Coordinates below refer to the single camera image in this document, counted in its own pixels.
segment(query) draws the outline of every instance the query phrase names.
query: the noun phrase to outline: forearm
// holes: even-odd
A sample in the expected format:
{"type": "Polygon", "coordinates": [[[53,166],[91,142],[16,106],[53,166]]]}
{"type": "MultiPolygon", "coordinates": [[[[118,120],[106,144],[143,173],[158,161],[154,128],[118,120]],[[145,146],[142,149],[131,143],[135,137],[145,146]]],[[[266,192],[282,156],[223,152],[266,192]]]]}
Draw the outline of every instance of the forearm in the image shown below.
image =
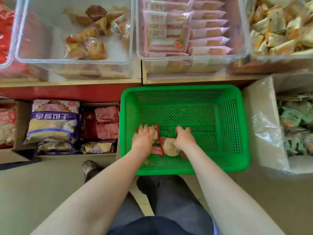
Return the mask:
{"type": "Polygon", "coordinates": [[[106,234],[145,159],[131,150],[72,194],[32,235],[106,234]]]}
{"type": "Polygon", "coordinates": [[[184,150],[223,235],[284,233],[262,207],[195,143],[184,150]]]}

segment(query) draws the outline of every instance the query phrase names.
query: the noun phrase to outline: shoe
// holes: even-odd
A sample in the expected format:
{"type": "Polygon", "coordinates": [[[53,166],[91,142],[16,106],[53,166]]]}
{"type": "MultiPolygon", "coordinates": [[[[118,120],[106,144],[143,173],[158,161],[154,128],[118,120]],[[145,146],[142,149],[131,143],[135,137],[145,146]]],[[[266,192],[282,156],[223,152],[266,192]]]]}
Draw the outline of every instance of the shoe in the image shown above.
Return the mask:
{"type": "Polygon", "coordinates": [[[90,172],[92,169],[96,169],[99,166],[93,162],[93,161],[85,161],[83,162],[83,171],[85,174],[87,174],[88,172],[90,172]]]}

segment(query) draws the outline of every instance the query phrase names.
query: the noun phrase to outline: gray pants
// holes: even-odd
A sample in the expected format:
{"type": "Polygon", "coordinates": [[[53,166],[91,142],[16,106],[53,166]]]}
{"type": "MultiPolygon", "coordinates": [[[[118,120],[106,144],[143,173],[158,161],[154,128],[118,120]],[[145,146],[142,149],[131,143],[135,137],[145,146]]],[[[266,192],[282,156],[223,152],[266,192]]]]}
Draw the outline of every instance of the gray pants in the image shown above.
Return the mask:
{"type": "MultiPolygon", "coordinates": [[[[155,216],[171,219],[195,235],[214,234],[212,217],[178,175],[141,176],[137,186],[147,195],[155,216]]],[[[128,193],[111,229],[141,217],[144,214],[132,194],[128,193]]]]}

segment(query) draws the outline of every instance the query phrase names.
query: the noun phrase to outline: basket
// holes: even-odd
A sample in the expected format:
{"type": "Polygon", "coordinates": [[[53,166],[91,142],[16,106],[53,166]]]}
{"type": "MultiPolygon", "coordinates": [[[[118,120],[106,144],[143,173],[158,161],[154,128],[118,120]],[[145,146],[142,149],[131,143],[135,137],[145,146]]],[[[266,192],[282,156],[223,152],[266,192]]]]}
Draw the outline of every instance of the basket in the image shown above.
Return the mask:
{"type": "MultiPolygon", "coordinates": [[[[131,150],[140,124],[158,124],[160,135],[176,138],[190,127],[197,144],[225,172],[250,164],[248,128],[240,90],[233,85],[133,87],[121,96],[119,147],[131,150]]],[[[194,174],[188,158],[150,155],[137,175],[194,174]]]]}

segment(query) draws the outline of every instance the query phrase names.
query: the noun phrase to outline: floor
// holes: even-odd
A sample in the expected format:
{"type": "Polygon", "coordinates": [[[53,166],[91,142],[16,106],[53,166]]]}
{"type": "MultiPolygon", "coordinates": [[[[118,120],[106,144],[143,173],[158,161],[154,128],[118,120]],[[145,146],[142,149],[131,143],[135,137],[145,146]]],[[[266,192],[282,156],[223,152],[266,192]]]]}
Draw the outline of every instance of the floor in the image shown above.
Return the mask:
{"type": "MultiPolygon", "coordinates": [[[[81,164],[88,157],[45,158],[42,162],[0,171],[0,227],[3,235],[28,235],[84,182],[81,164]]],[[[115,158],[93,158],[100,164],[115,158]]],[[[286,235],[311,235],[313,177],[289,177],[252,166],[230,174],[281,227],[286,235]]],[[[208,210],[195,175],[183,175],[208,210]]],[[[145,215],[153,215],[147,197],[135,185],[131,193],[145,215]]]]}

